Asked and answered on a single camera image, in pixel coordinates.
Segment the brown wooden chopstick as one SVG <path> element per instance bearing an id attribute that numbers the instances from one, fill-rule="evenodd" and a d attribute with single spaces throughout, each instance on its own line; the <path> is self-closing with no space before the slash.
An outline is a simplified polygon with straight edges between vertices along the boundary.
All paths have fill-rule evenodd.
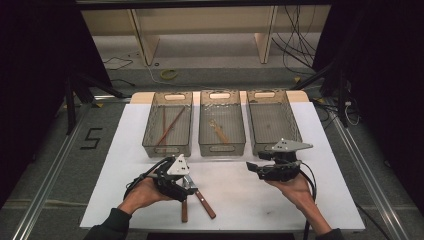
<path id="1" fill-rule="evenodd" d="M 178 121 L 178 119 L 180 118 L 180 116 L 183 114 L 184 111 L 185 111 L 185 106 L 183 106 L 181 108 L 181 110 L 179 111 L 179 113 L 176 115 L 176 117 L 173 119 L 173 121 L 166 128 L 166 130 L 164 131 L 164 133 L 162 134 L 162 136 L 160 137 L 160 139 L 157 141 L 156 146 L 159 146 L 166 139 L 168 133 L 174 127 L 174 125 L 176 124 L 176 122 Z"/>

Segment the translucent orange plastic spoon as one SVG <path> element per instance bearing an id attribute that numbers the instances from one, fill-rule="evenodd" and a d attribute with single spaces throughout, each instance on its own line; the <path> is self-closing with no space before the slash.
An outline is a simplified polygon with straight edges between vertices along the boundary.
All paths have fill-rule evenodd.
<path id="1" fill-rule="evenodd" d="M 217 124 L 214 119 L 211 119 L 209 121 L 209 125 L 214 129 L 215 133 L 217 134 L 218 138 L 221 140 L 222 143 L 229 143 L 228 137 L 224 134 L 222 128 Z"/>

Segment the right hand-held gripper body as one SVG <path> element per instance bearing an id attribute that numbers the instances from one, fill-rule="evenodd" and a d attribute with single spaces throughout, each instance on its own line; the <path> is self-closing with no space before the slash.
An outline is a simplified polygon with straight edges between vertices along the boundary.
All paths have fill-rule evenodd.
<path id="1" fill-rule="evenodd" d="M 275 154 L 273 165 L 263 166 L 265 172 L 263 180 L 286 182 L 294 179 L 300 173 L 301 161 L 297 159 L 296 152 L 312 148 L 313 145 L 293 140 L 281 139 L 268 152 Z"/>

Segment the light wooden furniture frame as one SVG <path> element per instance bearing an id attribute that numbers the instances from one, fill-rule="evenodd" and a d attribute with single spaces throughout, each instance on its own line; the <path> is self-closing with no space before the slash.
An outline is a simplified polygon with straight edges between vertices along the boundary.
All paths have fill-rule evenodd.
<path id="1" fill-rule="evenodd" d="M 268 61 L 271 35 L 289 32 L 298 23 L 302 33 L 323 30 L 328 5 L 204 7 L 84 10 L 94 36 L 133 36 L 142 63 L 150 65 L 162 35 L 252 33 L 259 61 Z"/>

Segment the wooden-handled metal knife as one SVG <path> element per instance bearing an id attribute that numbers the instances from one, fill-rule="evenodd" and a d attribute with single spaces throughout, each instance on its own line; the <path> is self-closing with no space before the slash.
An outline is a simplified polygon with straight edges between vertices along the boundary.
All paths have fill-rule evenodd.
<path id="1" fill-rule="evenodd" d="M 194 183 L 192 178 L 189 175 L 185 176 L 187 178 L 187 180 L 190 183 Z M 200 192 L 200 190 L 198 189 L 198 191 L 195 193 L 196 197 L 198 198 L 198 200 L 200 201 L 200 203 L 202 204 L 203 208 L 205 209 L 205 211 L 207 212 L 207 214 L 209 215 L 209 217 L 211 219 L 215 219 L 216 218 L 216 213 L 215 211 L 212 209 L 212 207 L 210 206 L 210 204 L 208 203 L 208 201 L 205 199 L 205 197 L 203 196 L 203 194 Z"/>

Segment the person's right hand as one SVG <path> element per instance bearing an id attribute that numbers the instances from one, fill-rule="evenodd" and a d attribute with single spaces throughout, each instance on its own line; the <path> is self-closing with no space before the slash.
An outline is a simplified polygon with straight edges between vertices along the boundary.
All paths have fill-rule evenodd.
<path id="1" fill-rule="evenodd" d="M 316 208 L 308 182 L 304 176 L 297 175 L 294 179 L 287 182 L 266 180 L 266 183 L 280 190 L 302 213 L 311 213 Z"/>

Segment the person's left hand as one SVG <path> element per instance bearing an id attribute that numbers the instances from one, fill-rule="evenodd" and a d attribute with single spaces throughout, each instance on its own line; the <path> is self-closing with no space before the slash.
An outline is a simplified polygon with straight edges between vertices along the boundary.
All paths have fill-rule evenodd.
<path id="1" fill-rule="evenodd" d="M 161 194 L 152 178 L 139 182 L 118 206 L 123 212 L 132 215 L 140 208 L 148 207 L 159 201 L 168 201 L 169 197 Z"/>

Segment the black metal stand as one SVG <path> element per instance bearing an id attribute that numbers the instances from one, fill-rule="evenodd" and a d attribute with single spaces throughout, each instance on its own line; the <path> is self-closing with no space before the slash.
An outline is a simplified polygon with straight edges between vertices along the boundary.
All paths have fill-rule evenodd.
<path id="1" fill-rule="evenodd" d="M 343 72 L 343 61 L 334 60 L 329 65 L 319 70 L 306 80 L 297 83 L 292 90 L 301 90 L 315 81 L 323 78 L 320 93 L 323 97 L 329 97 L 333 93 L 337 93 L 337 117 L 344 127 L 348 126 L 347 116 L 345 114 L 345 103 L 347 98 L 347 80 Z"/>
<path id="2" fill-rule="evenodd" d="M 65 80 L 65 99 L 68 115 L 67 134 L 70 134 L 76 126 L 74 96 L 77 96 L 84 104 L 91 104 L 95 100 L 90 90 L 91 87 L 96 87 L 118 99 L 130 98 L 130 95 L 115 90 L 111 84 L 102 83 L 92 76 L 81 72 L 71 73 Z"/>

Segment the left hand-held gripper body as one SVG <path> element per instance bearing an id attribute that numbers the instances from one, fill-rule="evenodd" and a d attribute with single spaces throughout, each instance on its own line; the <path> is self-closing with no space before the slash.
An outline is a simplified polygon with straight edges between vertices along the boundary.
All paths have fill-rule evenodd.
<path id="1" fill-rule="evenodd" d="M 188 191 L 178 184 L 178 181 L 188 174 L 189 167 L 183 154 L 178 157 L 165 157 L 153 167 L 154 184 L 158 191 L 165 196 L 171 192 L 188 194 Z"/>

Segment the black curtain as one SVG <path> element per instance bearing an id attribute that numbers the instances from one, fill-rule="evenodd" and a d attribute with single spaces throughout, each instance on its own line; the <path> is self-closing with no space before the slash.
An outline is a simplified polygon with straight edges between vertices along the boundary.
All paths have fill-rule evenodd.
<path id="1" fill-rule="evenodd" d="M 76 0 L 0 0 L 0 208 L 77 73 L 111 84 Z"/>
<path id="2" fill-rule="evenodd" d="M 335 58 L 360 11 L 371 18 L 346 77 L 361 115 L 424 214 L 424 0 L 331 0 L 313 69 Z"/>

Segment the aluminium floor rail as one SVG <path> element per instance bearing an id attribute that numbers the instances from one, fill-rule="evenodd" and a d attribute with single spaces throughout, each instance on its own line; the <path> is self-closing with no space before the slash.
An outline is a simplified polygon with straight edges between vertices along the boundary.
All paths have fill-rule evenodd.
<path id="1" fill-rule="evenodd" d="M 41 185 L 37 188 L 35 196 L 28 200 L 16 199 L 14 201 L 9 201 L 10 204 L 15 204 L 25 210 L 25 213 L 13 234 L 12 240 L 27 240 L 29 238 L 90 109 L 91 104 L 80 105 L 76 124 L 74 128 L 64 136 L 64 140 L 62 141 L 54 160 L 50 164 L 47 173 L 42 178 Z"/>
<path id="2" fill-rule="evenodd" d="M 362 152 L 360 151 L 356 141 L 351 135 L 350 131 L 344 127 L 339 120 L 339 117 L 330 112 L 329 115 L 332 117 L 332 123 L 334 124 L 337 132 L 342 138 L 342 141 L 347 148 L 352 161 L 361 176 L 364 185 L 366 186 L 376 208 L 378 209 L 382 220 L 384 221 L 388 232 L 390 233 L 392 240 L 409 240 L 409 236 L 401 219 L 396 213 L 394 207 L 390 203 L 389 199 L 383 192 L 383 189 L 377 182 L 377 178 L 372 173 L 370 167 L 366 163 Z"/>

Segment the smoky clear plastic bin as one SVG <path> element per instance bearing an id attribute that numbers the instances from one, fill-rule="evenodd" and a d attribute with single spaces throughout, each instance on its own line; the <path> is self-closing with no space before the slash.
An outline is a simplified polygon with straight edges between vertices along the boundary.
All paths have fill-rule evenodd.
<path id="1" fill-rule="evenodd" d="M 302 141 L 287 92 L 282 89 L 247 92 L 252 153 L 269 151 L 281 139 Z"/>
<path id="2" fill-rule="evenodd" d="M 191 154 L 192 104 L 191 92 L 156 92 L 154 94 L 142 141 L 142 146 L 150 158 Z M 183 114 L 166 139 L 156 146 L 157 141 L 183 106 L 185 106 Z"/>
<path id="3" fill-rule="evenodd" d="M 214 119 L 228 137 L 224 144 L 218 138 L 209 121 Z M 204 157 L 242 156 L 246 135 L 237 90 L 205 90 L 200 93 L 198 144 Z"/>

